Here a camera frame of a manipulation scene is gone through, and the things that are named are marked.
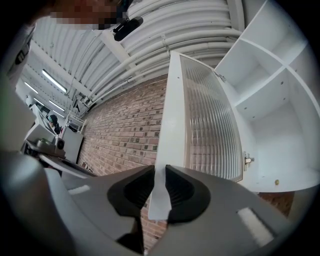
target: door hinge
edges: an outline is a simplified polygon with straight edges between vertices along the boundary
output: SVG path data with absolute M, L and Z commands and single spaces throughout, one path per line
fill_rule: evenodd
M 218 76 L 222 81 L 224 81 L 224 82 L 226 81 L 226 78 L 225 78 L 223 75 L 218 74 L 217 76 Z
M 243 170 L 246 171 L 247 168 L 250 167 L 250 164 L 255 161 L 255 158 L 250 157 L 250 154 L 245 151 L 243 152 L 243 157 L 244 157 L 244 169 Z
M 226 78 L 225 78 L 222 74 L 218 74 L 216 71 L 213 71 L 213 72 L 214 72 L 214 74 L 215 74 L 218 78 L 220 78 L 223 82 L 226 81 Z

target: white conduit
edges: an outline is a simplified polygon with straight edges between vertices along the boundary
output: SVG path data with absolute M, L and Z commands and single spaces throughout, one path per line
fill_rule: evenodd
M 241 35 L 240 31 L 232 30 L 232 29 L 217 29 L 217 30 L 203 30 L 203 31 L 197 31 L 192 33 L 185 33 L 177 36 L 170 37 L 168 39 L 165 39 L 166 45 L 172 45 L 179 42 L 192 40 L 192 39 L 198 39 L 198 38 L 206 38 L 206 37 L 239 37 Z M 112 79 L 116 74 L 118 74 L 120 71 L 125 69 L 126 66 L 128 66 L 131 63 L 136 62 L 138 59 L 143 57 L 144 55 L 147 55 L 149 53 L 152 53 L 153 51 L 156 51 L 160 48 L 165 47 L 162 41 L 159 41 L 153 45 L 150 45 L 146 47 L 145 49 L 139 51 L 135 55 L 127 58 L 124 62 L 122 62 L 119 66 L 117 66 L 114 70 L 112 70 L 108 75 L 102 79 L 96 87 L 94 87 L 91 91 L 91 93 L 88 95 L 88 98 L 90 98 L 97 90 L 99 90 L 103 85 L 105 85 L 110 79 Z
M 230 20 L 228 21 L 227 19 L 224 21 L 221 18 L 212 18 L 210 20 L 203 19 L 203 20 L 197 20 L 196 23 L 195 21 L 192 22 L 186 22 L 184 23 L 175 23 L 174 28 L 172 28 L 172 25 L 167 26 L 167 27 L 161 27 L 161 29 L 158 29 L 156 31 L 153 31 L 153 35 L 149 36 L 147 38 L 142 38 L 139 41 L 134 41 L 131 45 L 128 45 L 125 47 L 126 52 L 130 55 L 133 51 L 138 49 L 139 47 L 142 47 L 143 45 L 147 44 L 148 42 L 155 40 L 160 37 L 161 34 L 169 35 L 170 33 L 178 32 L 181 30 L 185 29 L 190 29 L 190 28 L 197 28 L 197 27 L 221 27 L 221 28 L 227 28 L 228 26 L 231 26 Z
M 147 18 L 144 19 L 144 22 L 143 22 L 143 25 L 141 25 L 140 27 L 138 27 L 134 33 L 139 33 L 141 32 L 145 27 L 149 27 L 149 26 L 152 26 L 152 25 L 156 25 L 156 24 L 159 24 L 159 23 L 162 23 L 172 17 L 178 17 L 179 15 L 192 15 L 194 14 L 195 12 L 199 13 L 199 14 L 204 14 L 204 13 L 207 13 L 207 14 L 211 14 L 211 15 L 214 15 L 212 13 L 214 12 L 225 12 L 226 14 L 229 14 L 229 9 L 228 7 L 209 7 L 209 6 L 205 6 L 205 7 L 188 7 L 186 9 L 180 9 L 178 8 L 176 11 L 173 11 L 173 10 L 170 10 L 170 12 L 168 14 L 166 13 L 163 13 L 162 15 L 159 14 L 158 12 L 151 12 Z M 132 37 L 133 34 L 129 34 L 128 35 L 128 38 L 126 38 L 125 40 L 130 40 L 130 37 Z
M 175 49 L 175 51 L 179 53 L 190 53 L 190 52 L 196 52 L 201 50 L 208 50 L 208 49 L 230 49 L 234 45 L 233 42 L 207 42 L 207 43 L 200 43 L 195 45 L 188 45 L 185 47 L 181 47 L 178 49 Z M 100 96 L 103 95 L 107 90 L 112 88 L 117 83 L 127 79 L 132 74 L 134 74 L 136 71 L 141 71 L 142 69 L 156 63 L 159 61 L 162 61 L 163 59 L 169 59 L 170 56 L 168 56 L 167 52 L 161 53 L 153 58 L 150 58 L 143 63 L 137 65 L 135 68 L 130 69 L 129 71 L 125 72 L 121 76 L 119 76 L 117 79 L 113 80 L 111 83 L 109 83 L 105 88 L 103 88 L 92 100 L 91 106 L 94 102 L 97 101 L 97 99 L 100 99 Z
M 194 56 L 193 58 L 198 60 L 198 59 L 207 59 L 207 58 L 223 58 L 226 54 L 225 53 L 213 53 L 213 54 L 203 54 L 203 55 L 199 55 L 199 56 Z M 106 92 L 104 95 L 100 96 L 96 101 L 99 101 L 101 99 L 103 99 L 104 97 L 106 97 L 107 95 L 113 93 L 114 91 L 116 91 L 117 89 L 119 89 L 120 87 L 124 86 L 124 85 L 127 85 L 128 83 L 136 80 L 137 78 L 139 77 L 142 77 L 142 76 L 146 76 L 148 74 L 151 74 L 153 72 L 156 72 L 156 71 L 159 71 L 159 70 L 162 70 L 164 68 L 168 68 L 169 67 L 169 62 L 166 63 L 166 64 L 163 64 L 161 66 L 158 66 L 158 67 L 155 67 L 155 68 L 152 68 L 152 69 L 149 69 L 148 71 L 146 72 L 143 72 L 139 75 L 136 75 L 135 77 L 132 77 L 130 79 L 128 79 L 127 81 L 125 82 L 122 82 L 121 84 L 117 85 L 116 87 L 112 88 L 110 91 Z
M 213 43 L 213 42 L 222 42 L 225 43 L 227 42 L 225 37 L 206 37 L 206 38 L 199 38 L 199 39 L 192 39 L 188 41 L 183 41 L 183 42 L 178 42 L 170 45 L 170 51 L 175 51 L 178 48 L 185 47 L 185 46 L 191 46 L 191 45 L 198 45 L 202 43 Z M 143 57 L 141 57 L 135 64 L 139 65 L 143 63 L 146 59 L 150 59 L 156 55 L 162 54 L 166 52 L 166 48 L 161 48 L 159 50 L 155 50 Z
M 191 4 L 193 4 L 193 2 L 197 3 L 197 4 L 217 4 L 220 5 L 222 7 L 227 6 L 226 3 L 220 2 L 220 1 L 214 1 L 209 2 L 209 1 L 203 1 L 203 0 L 199 0 L 199 2 L 196 1 L 192 1 Z M 129 13 L 129 17 L 130 18 L 134 18 L 136 16 L 144 16 L 152 11 L 154 11 L 155 9 L 161 8 L 161 7 L 165 7 L 171 4 L 188 4 L 190 3 L 189 0 L 148 0 L 148 1 L 143 1 L 140 4 L 134 5 L 131 8 L 129 8 L 128 13 Z

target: cabinet door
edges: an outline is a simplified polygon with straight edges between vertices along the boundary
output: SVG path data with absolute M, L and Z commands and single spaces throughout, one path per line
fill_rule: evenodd
M 166 220 L 171 209 L 166 165 L 235 182 L 242 179 L 241 140 L 222 79 L 206 64 L 171 52 L 149 207 L 151 220 Z

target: metal bracket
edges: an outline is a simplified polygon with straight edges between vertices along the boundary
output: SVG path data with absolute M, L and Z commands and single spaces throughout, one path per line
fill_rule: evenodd
M 244 169 L 243 170 L 246 171 L 247 168 L 250 167 L 250 164 L 255 161 L 255 158 L 250 157 L 250 154 L 245 151 L 243 152 L 243 157 L 244 157 Z
M 165 34 L 162 34 L 162 35 L 161 35 L 161 38 L 162 38 L 162 40 L 161 40 L 161 41 L 162 41 L 162 44 L 163 44 L 163 46 L 165 47 L 168 56 L 170 57 L 170 56 L 171 56 L 171 50 L 170 50 L 169 45 L 167 45 L 167 43 L 166 43 L 166 35 L 165 35 Z

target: white shelf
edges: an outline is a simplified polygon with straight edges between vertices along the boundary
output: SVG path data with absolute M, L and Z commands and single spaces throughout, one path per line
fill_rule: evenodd
M 241 143 L 258 160 L 240 184 L 254 192 L 297 191 L 320 183 L 319 105 L 293 70 L 277 73 L 236 106 Z
M 215 70 L 226 78 L 241 99 L 258 90 L 281 66 L 267 52 L 238 40 L 232 48 L 232 54 L 228 53 Z
M 307 44 L 300 29 L 274 2 L 264 5 L 241 38 L 262 46 L 286 64 L 290 64 Z
M 255 158 L 239 183 L 271 193 L 320 184 L 319 69 L 291 18 L 267 1 L 215 70 Z
M 310 45 L 307 45 L 291 63 L 290 67 L 303 79 L 320 104 L 320 73 L 318 61 Z
M 254 91 L 236 105 L 248 121 L 263 118 L 289 101 L 287 70 L 278 69 L 259 90 Z

